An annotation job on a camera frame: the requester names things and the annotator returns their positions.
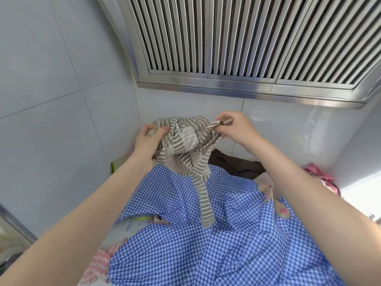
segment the striped strap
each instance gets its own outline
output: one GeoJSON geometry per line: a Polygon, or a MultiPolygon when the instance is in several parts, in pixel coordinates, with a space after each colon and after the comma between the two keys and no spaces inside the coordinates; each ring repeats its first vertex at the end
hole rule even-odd
{"type": "MultiPolygon", "coordinates": [[[[216,134],[213,129],[221,124],[221,121],[209,123],[202,116],[170,117],[154,122],[157,128],[170,127],[169,133],[158,146],[155,160],[182,176],[192,178],[200,200],[201,223],[204,228],[209,228],[215,221],[205,182],[210,174],[210,154],[222,139],[222,135],[216,134]]],[[[150,130],[148,136],[156,131],[157,129],[150,130]]]]}

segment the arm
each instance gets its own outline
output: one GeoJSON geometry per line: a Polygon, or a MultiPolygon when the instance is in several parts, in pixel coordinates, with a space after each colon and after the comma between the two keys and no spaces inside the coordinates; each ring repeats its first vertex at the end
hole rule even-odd
{"type": "Polygon", "coordinates": [[[261,138],[243,113],[223,112],[216,117],[220,119],[233,119],[230,126],[219,126],[217,131],[260,159],[343,281],[348,285],[379,285],[380,227],[261,138]]]}
{"type": "Polygon", "coordinates": [[[77,285],[135,188],[152,169],[151,158],[169,130],[160,128],[148,138],[152,128],[142,128],[126,163],[26,250],[0,277],[0,285],[77,285]]]}

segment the dark brown cloth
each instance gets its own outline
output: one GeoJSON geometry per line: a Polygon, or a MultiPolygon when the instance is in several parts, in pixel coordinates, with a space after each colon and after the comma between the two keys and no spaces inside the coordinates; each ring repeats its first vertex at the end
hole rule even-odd
{"type": "Polygon", "coordinates": [[[218,149],[212,151],[208,163],[223,168],[233,176],[248,178],[250,180],[255,179],[266,171],[260,162],[231,157],[218,149]]]}

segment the blue gingham fabric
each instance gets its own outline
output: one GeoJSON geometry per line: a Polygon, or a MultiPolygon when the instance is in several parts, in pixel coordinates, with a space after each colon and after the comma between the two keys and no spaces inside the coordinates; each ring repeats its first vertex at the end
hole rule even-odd
{"type": "Polygon", "coordinates": [[[204,229],[190,177],[156,166],[140,183],[123,216],[159,214],[112,257],[114,285],[343,285],[306,233],[251,180],[210,165],[206,186],[216,222],[204,229]]]}

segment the hand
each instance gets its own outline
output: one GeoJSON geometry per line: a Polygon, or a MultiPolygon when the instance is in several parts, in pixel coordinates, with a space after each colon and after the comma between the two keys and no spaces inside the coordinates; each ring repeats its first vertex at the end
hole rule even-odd
{"type": "Polygon", "coordinates": [[[233,121],[228,123],[228,125],[220,125],[215,131],[224,134],[245,148],[260,137],[250,120],[240,111],[224,111],[215,118],[215,120],[228,119],[233,121]]]}
{"type": "Polygon", "coordinates": [[[135,150],[132,154],[132,156],[135,156],[142,162],[145,174],[149,173],[153,168],[152,156],[163,136],[169,132],[169,127],[160,127],[154,135],[148,137],[147,135],[150,129],[156,129],[156,126],[153,124],[143,125],[136,137],[135,150]]]}

